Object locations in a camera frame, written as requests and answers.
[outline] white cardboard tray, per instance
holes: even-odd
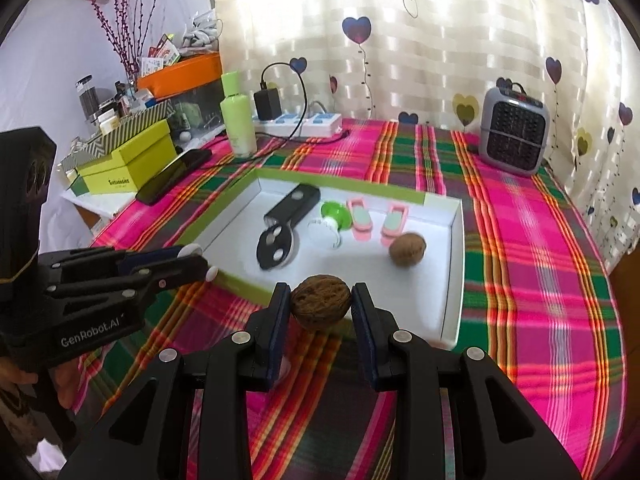
[[[400,328],[434,346],[452,349],[458,341],[464,287],[462,202],[427,193],[423,205],[407,203],[404,232],[421,234],[428,248],[420,264],[401,269],[380,243],[388,207],[401,201],[319,186],[321,202],[295,228],[295,250],[287,264],[264,271],[255,257],[258,238],[266,229],[263,217],[297,184],[256,178],[193,240],[204,248],[209,264],[220,268],[222,281],[229,281],[225,275],[235,280],[232,290],[241,296],[243,283],[247,288],[256,286],[270,293],[278,282],[286,282],[293,290],[315,274],[332,274],[349,287],[364,282],[376,307],[391,311]],[[309,220],[320,216],[322,202],[345,203],[358,196],[364,197],[373,220],[372,239],[359,242],[351,231],[346,231],[342,232],[342,245],[337,250],[318,248],[308,237],[306,226]]]

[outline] lime green bottle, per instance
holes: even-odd
[[[240,91],[238,72],[222,75],[225,99],[220,103],[222,119],[231,149],[238,158],[249,158],[258,151],[255,141],[254,117],[249,97]]]

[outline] table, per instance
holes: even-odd
[[[60,196],[68,200],[72,204],[83,207],[87,211],[97,214],[103,218],[105,223],[113,220],[118,213],[123,211],[127,205],[134,201],[136,194],[129,193],[105,193],[94,195],[92,193],[84,193],[76,195],[71,188],[63,191]]]
[[[473,345],[488,351],[583,477],[592,478],[618,442],[625,360],[608,279],[564,192],[544,168],[521,178],[483,164],[473,134],[383,121],[345,120],[345,127],[351,135],[341,142],[292,143],[263,164],[462,199],[466,269],[457,350]],[[260,152],[279,142],[261,139]],[[228,142],[212,150],[208,166],[233,160]],[[96,243],[136,250],[172,244],[247,170],[198,170],[155,206],[133,202]],[[83,359],[79,420],[95,421],[161,349],[207,348],[241,329],[257,308],[203,283],[162,293],[142,331]],[[287,379],[268,395],[248,396],[254,477],[386,478],[395,399],[375,394],[360,377],[355,342],[298,331],[287,352]],[[196,400],[193,427],[198,408]],[[192,436],[193,456],[196,442]],[[193,462],[190,475],[195,478]]]

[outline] orange box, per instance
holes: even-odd
[[[147,88],[156,99],[166,99],[220,79],[220,76],[220,54],[212,52],[141,77],[138,79],[138,89]]]

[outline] screw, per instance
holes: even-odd
[[[178,357],[178,352],[173,348],[165,348],[160,352],[159,357],[163,363],[169,363]]]
[[[245,332],[244,330],[236,332],[231,336],[231,341],[233,341],[237,345],[243,345],[244,343],[248,343],[249,341],[251,341],[251,334]]]
[[[399,343],[408,343],[411,341],[411,333],[406,330],[396,330],[394,332],[394,339]]]
[[[466,355],[469,359],[473,359],[474,361],[481,361],[484,359],[484,350],[478,348],[477,346],[472,346],[471,348],[466,350]]]

